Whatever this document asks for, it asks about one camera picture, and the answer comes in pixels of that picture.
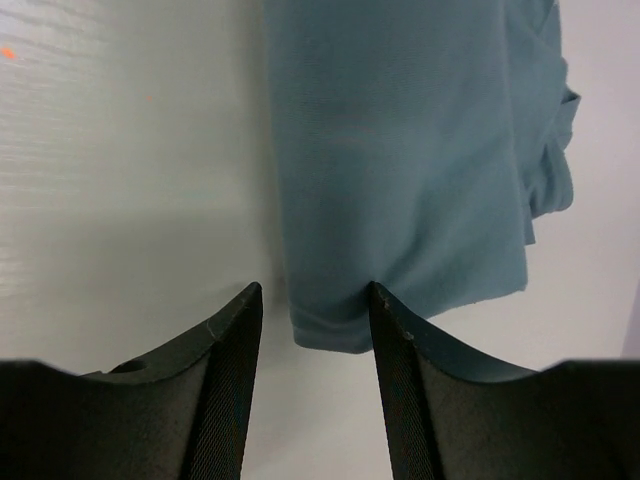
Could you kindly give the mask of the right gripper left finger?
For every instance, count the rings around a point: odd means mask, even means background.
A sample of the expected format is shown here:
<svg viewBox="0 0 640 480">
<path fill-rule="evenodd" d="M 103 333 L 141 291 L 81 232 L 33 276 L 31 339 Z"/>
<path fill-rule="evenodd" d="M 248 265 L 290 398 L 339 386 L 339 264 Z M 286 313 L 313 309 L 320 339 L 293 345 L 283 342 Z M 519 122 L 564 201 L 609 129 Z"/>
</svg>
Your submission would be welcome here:
<svg viewBox="0 0 640 480">
<path fill-rule="evenodd" d="M 237 479 L 262 332 L 251 283 L 209 319 L 110 372 L 1 364 L 5 479 Z"/>
</svg>

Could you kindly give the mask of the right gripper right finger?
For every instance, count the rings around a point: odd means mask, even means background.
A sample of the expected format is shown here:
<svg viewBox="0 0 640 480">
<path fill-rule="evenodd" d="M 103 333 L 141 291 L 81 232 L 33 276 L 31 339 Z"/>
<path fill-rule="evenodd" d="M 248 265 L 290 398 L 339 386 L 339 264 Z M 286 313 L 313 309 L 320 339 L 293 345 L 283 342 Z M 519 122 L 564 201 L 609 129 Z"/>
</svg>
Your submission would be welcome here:
<svg viewBox="0 0 640 480">
<path fill-rule="evenodd" d="M 369 320 L 397 479 L 635 479 L 639 364 L 529 370 L 414 314 L 382 285 Z"/>
</svg>

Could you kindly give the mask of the blue-grey t-shirt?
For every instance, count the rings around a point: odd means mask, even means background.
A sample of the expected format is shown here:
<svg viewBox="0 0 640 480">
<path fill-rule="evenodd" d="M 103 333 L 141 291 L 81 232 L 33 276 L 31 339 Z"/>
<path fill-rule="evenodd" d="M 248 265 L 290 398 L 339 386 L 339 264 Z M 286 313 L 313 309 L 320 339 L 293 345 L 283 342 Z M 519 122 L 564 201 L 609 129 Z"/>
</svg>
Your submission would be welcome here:
<svg viewBox="0 0 640 480">
<path fill-rule="evenodd" d="M 555 1 L 263 7 L 295 342 L 372 347 L 368 287 L 430 318 L 527 284 L 580 103 Z"/>
</svg>

